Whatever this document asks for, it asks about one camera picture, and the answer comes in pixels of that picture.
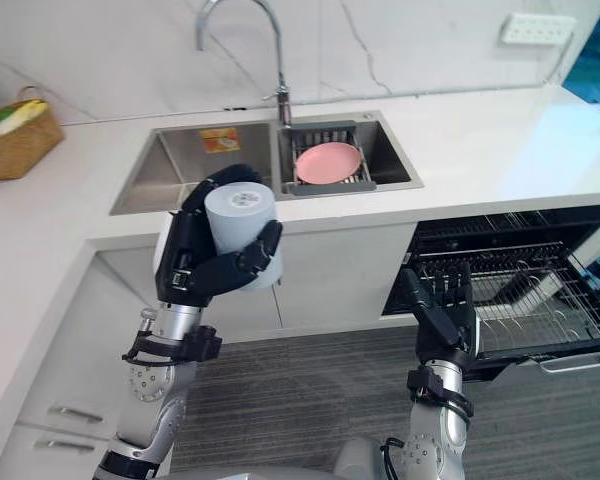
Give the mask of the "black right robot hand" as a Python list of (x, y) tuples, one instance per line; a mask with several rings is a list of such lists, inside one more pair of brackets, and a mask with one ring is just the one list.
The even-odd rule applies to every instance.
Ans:
[(479, 340), (469, 264), (455, 264), (431, 281), (412, 269), (402, 270), (400, 277), (403, 298), (418, 322), (419, 361), (442, 360), (468, 370)]

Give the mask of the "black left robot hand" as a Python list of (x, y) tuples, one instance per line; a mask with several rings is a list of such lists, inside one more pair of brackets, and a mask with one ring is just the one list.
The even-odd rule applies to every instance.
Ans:
[(268, 221), (245, 247), (224, 254), (216, 252), (204, 200), (220, 187), (239, 182), (261, 184), (262, 179), (249, 165), (230, 165), (200, 182), (180, 209), (170, 215), (154, 274), (159, 301), (205, 308), (213, 297), (256, 280), (272, 263), (283, 230), (277, 220)]

